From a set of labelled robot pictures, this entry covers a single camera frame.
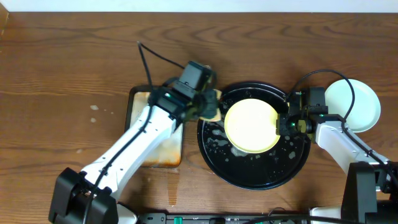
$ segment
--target round black tray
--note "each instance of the round black tray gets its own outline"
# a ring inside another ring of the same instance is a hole
[[[286,113],[284,95],[278,88],[261,82],[236,83],[223,90],[221,121],[198,123],[200,152],[215,174],[237,187],[266,190],[288,182],[299,172],[310,152],[308,137],[281,136],[270,150],[245,154],[233,147],[224,130],[225,114],[236,102],[254,98],[267,102],[278,113]]]

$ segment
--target white wall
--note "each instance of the white wall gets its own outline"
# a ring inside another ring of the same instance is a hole
[[[0,0],[10,12],[398,12],[398,0]]]

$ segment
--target yellow plate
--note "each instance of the yellow plate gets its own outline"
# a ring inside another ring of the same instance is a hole
[[[246,99],[235,103],[225,116],[225,133],[231,143],[248,153],[265,152],[278,142],[276,110],[268,103]]]

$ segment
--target wooden table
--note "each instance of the wooden table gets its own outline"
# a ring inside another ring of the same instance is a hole
[[[0,42],[0,223],[46,223],[59,173],[80,170],[122,135],[129,90],[146,83],[137,40],[177,62],[211,65],[218,88],[260,80],[287,91],[320,68],[361,80],[379,96],[382,114],[359,136],[398,161],[396,14],[11,13]],[[147,60],[155,84],[181,74]],[[305,85],[337,79],[318,74]],[[139,169],[121,201],[140,212],[307,211],[339,205],[345,180],[314,145],[287,184],[239,189],[206,165],[190,122],[181,165]]]

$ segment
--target round plate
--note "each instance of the round plate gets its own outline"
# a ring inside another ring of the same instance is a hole
[[[237,83],[223,90],[220,102],[222,120],[199,121],[200,152],[212,171],[230,184],[252,190],[278,187],[293,178],[307,160],[310,140],[305,136],[281,136],[270,150],[246,154],[236,149],[224,130],[225,114],[236,103],[253,98],[270,104],[278,113],[288,110],[285,93],[259,82]]]
[[[367,84],[349,80],[354,88],[355,103],[347,118],[349,128],[360,133],[373,127],[380,118],[381,106],[375,92]],[[353,99],[351,89],[345,80],[339,80],[329,86],[325,92],[329,114],[344,117]]]

